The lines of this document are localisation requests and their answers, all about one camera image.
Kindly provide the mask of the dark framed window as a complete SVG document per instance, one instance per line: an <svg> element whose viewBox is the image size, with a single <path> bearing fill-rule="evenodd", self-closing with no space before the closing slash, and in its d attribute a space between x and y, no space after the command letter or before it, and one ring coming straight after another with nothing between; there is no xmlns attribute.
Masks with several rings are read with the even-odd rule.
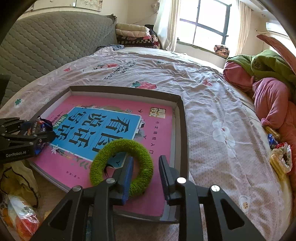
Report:
<svg viewBox="0 0 296 241"><path fill-rule="evenodd" d="M228 37L230 1L180 1L177 40L212 51Z"/></svg>

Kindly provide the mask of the green blanket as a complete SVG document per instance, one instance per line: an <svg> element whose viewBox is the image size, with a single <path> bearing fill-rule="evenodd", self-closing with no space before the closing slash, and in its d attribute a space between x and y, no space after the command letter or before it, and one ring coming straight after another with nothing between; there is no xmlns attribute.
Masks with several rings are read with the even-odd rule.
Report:
<svg viewBox="0 0 296 241"><path fill-rule="evenodd" d="M250 55L237 55L226 60L240 65L251 77L261 80L273 77L284 83L292 94L295 94L295 73L286 61L272 50Z"/></svg>

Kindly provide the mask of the floral wall painting panels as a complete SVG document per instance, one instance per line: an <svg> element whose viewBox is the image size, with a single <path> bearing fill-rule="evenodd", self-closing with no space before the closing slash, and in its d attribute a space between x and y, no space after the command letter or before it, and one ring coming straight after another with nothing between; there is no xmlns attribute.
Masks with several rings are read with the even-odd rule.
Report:
<svg viewBox="0 0 296 241"><path fill-rule="evenodd" d="M36 1L31 10L57 8L57 7L77 7L101 11L103 1L100 0L40 0Z"/></svg>

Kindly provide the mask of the stack of folded blankets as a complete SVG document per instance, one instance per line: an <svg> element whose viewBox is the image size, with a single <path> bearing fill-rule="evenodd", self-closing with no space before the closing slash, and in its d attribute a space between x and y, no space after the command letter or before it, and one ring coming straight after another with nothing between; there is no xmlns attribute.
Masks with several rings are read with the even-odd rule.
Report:
<svg viewBox="0 0 296 241"><path fill-rule="evenodd" d="M125 47L161 49L161 43L154 31L154 25L141 26L117 23L115 31L118 44Z"/></svg>

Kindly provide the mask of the yellow floral snack bundle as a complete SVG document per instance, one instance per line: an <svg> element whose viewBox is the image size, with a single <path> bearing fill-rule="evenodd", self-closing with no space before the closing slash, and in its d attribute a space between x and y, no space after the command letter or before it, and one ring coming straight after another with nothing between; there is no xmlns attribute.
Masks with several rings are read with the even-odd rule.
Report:
<svg viewBox="0 0 296 241"><path fill-rule="evenodd" d="M267 132L271 156L269 162L278 175L280 180L283 180L292 170L292 148L286 142L281 142L281 136L269 126L265 126Z"/></svg>

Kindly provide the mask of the blue cookie snack pack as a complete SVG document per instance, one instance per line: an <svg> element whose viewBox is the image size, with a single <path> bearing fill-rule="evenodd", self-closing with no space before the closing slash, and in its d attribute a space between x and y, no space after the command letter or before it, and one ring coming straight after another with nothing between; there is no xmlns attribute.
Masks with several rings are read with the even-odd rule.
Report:
<svg viewBox="0 0 296 241"><path fill-rule="evenodd" d="M34 148L36 156L41 153L47 143L51 143L56 138L52 122L40 116L34 121L26 121L24 126L25 135L37 138Z"/></svg>

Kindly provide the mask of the white curtain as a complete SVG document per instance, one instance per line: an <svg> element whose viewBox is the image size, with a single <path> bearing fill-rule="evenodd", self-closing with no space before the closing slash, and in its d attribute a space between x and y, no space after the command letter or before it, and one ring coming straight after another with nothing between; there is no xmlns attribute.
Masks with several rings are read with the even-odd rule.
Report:
<svg viewBox="0 0 296 241"><path fill-rule="evenodd" d="M252 9L248 7L242 1L238 1L238 9L240 16L240 27L239 27L239 35L237 40L237 48L236 55L240 55L242 53L243 47L247 41L250 24L251 24L251 12Z"/></svg>
<svg viewBox="0 0 296 241"><path fill-rule="evenodd" d="M159 10L154 25L154 31L158 36L162 49L171 52L174 52L177 47L179 5L179 0L159 1Z"/></svg>

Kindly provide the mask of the grey quilted headboard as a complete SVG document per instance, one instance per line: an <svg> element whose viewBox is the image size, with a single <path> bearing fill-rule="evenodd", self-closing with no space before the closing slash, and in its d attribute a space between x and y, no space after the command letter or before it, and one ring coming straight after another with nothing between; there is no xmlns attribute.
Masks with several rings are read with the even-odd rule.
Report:
<svg viewBox="0 0 296 241"><path fill-rule="evenodd" d="M116 44L115 15L53 11L14 23L1 43L1 74L10 80L1 90L4 105L23 87L49 72Z"/></svg>

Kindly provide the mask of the pink crumpled quilt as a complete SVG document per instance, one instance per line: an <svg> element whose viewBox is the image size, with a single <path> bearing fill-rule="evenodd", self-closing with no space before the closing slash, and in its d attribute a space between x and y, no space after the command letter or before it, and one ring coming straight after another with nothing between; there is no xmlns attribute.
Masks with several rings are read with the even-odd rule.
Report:
<svg viewBox="0 0 296 241"><path fill-rule="evenodd" d="M276 130L282 140L292 146L292 170L288 174L292 189L295 189L295 104L291 102L290 90L273 77L256 82L234 62L226 63L223 75L227 82L253 99L261 125Z"/></svg>

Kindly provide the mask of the floral cloth on windowsill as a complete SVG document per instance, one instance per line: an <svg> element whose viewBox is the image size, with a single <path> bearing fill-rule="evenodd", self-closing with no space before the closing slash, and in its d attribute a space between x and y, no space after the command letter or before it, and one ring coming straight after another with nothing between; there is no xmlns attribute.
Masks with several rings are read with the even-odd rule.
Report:
<svg viewBox="0 0 296 241"><path fill-rule="evenodd" d="M227 58L229 56L229 49L225 45L215 45L214 51L217 55Z"/></svg>

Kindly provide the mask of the cream drawstring pouch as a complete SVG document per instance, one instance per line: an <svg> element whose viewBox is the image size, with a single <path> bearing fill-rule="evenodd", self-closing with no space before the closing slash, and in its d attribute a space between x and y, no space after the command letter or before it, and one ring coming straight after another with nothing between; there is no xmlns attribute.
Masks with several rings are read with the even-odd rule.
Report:
<svg viewBox="0 0 296 241"><path fill-rule="evenodd" d="M1 164L1 194L22 197L33 208L39 206L36 179L23 161Z"/></svg>

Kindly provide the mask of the white right curtain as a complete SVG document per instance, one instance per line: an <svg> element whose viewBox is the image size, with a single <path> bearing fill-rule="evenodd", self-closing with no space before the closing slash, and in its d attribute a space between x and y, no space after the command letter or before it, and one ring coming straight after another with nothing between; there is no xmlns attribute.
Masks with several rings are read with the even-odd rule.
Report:
<svg viewBox="0 0 296 241"><path fill-rule="evenodd" d="M250 24L251 24L251 12L252 9L248 7L242 1L238 1L238 9L240 16L240 27L239 27L239 35L237 40L237 48L236 55L240 55L242 53L243 47L247 41Z"/></svg>

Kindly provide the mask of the pink and blue book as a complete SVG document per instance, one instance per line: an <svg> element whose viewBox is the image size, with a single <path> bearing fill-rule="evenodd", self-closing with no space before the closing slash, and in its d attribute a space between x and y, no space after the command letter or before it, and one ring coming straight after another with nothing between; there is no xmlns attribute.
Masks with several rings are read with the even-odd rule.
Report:
<svg viewBox="0 0 296 241"><path fill-rule="evenodd" d="M63 189L90 187L92 161L114 140L141 143L155 164L171 153L173 109L164 104L66 94L42 117L57 136L30 163Z"/></svg>

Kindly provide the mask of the white left curtain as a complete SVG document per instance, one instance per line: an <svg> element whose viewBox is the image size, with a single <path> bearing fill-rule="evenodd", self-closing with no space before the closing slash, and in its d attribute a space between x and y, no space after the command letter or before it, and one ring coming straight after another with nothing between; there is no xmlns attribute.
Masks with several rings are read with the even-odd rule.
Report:
<svg viewBox="0 0 296 241"><path fill-rule="evenodd" d="M162 49L171 52L174 52L177 47L179 5L179 0L159 1L159 10L154 25L154 31L158 36Z"/></svg>

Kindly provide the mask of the strawberry print bed sheet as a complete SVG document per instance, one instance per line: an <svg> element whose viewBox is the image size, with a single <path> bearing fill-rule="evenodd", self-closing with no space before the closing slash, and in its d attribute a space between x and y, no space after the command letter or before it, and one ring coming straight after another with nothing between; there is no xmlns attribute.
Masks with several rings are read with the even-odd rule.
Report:
<svg viewBox="0 0 296 241"><path fill-rule="evenodd" d="M292 219L290 181L269 163L267 136L251 99L217 70L163 50L104 48L42 76L17 92L1 117L29 119L71 85L123 86L181 96L189 137L189 178L219 185L266 240L279 240Z"/></svg>

